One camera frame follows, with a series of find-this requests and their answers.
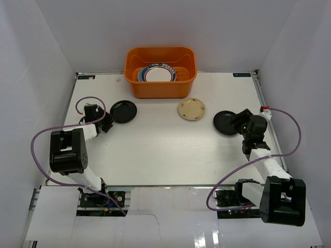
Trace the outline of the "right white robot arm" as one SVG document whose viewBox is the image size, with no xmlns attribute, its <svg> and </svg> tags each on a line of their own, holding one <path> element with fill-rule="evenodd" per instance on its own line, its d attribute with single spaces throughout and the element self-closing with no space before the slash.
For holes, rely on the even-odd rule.
<svg viewBox="0 0 331 248">
<path fill-rule="evenodd" d="M 271 112 L 262 107 L 258 115 L 248 109 L 229 117 L 230 126 L 243 136 L 242 151 L 264 179 L 240 179 L 233 193 L 234 201 L 245 206 L 252 202 L 259 208 L 264 223 L 303 226 L 306 216 L 306 185 L 290 176 L 272 156 L 264 133 Z"/>
</svg>

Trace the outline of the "black plate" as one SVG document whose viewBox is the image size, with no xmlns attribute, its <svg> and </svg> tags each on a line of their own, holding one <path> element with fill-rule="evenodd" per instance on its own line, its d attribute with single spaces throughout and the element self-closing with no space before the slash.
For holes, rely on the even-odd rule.
<svg viewBox="0 0 331 248">
<path fill-rule="evenodd" d="M 220 111 L 214 116 L 213 125 L 219 133 L 227 136 L 237 134 L 237 131 L 229 123 L 230 116 L 232 115 L 235 115 L 235 113 L 231 111 Z"/>
<path fill-rule="evenodd" d="M 116 123 L 125 124 L 132 121 L 137 115 L 137 106 L 128 100 L 121 100 L 113 104 L 110 115 L 114 117 Z"/>
</svg>

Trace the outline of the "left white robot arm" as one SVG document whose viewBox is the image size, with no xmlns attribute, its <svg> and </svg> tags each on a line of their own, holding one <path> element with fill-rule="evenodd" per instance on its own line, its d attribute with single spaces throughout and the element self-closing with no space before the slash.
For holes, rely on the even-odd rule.
<svg viewBox="0 0 331 248">
<path fill-rule="evenodd" d="M 83 185 L 82 192 L 92 195 L 97 206 L 104 206 L 109 201 L 109 193 L 104 180 L 88 166 L 86 141 L 101 132 L 107 133 L 115 118 L 96 104 L 86 104 L 84 113 L 79 126 L 51 133 L 50 168 L 52 172 Z"/>
</svg>

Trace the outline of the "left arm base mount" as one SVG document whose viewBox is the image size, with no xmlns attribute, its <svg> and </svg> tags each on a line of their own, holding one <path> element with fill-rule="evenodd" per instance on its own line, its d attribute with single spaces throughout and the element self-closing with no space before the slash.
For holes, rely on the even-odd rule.
<svg viewBox="0 0 331 248">
<path fill-rule="evenodd" d="M 108 191 L 108 195 L 118 204 L 119 207 L 123 208 L 125 206 L 125 191 Z M 104 208 L 107 210 L 119 210 L 117 205 L 112 200 L 95 193 L 81 192 L 78 206 L 84 209 Z"/>
</svg>

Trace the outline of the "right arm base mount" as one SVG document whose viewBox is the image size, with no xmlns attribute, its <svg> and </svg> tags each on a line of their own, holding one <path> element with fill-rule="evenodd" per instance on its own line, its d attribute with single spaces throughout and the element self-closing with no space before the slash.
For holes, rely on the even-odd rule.
<svg viewBox="0 0 331 248">
<path fill-rule="evenodd" d="M 251 206 L 252 203 L 245 198 L 238 198 L 235 190 L 219 189 L 213 194 L 213 199 L 218 208 L 235 208 L 238 210 L 227 210 L 217 212 L 219 220 L 232 219 L 257 219 L 260 218 L 258 207 Z"/>
</svg>

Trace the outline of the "green rimmed white plate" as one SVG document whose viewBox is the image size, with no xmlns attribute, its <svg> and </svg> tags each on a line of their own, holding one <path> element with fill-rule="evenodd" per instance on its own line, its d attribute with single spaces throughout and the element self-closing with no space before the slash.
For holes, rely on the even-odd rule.
<svg viewBox="0 0 331 248">
<path fill-rule="evenodd" d="M 165 63 L 155 63 L 143 68 L 143 82 L 174 82 L 176 71 Z"/>
</svg>

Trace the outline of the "blue plate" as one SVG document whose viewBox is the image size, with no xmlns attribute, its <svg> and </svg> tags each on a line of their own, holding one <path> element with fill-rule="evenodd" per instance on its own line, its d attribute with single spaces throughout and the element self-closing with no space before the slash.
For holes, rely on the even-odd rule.
<svg viewBox="0 0 331 248">
<path fill-rule="evenodd" d="M 142 80 L 142 71 L 143 71 L 143 68 L 139 71 L 139 73 L 138 73 L 138 81 L 139 82 L 142 82 L 143 80 Z"/>
</svg>

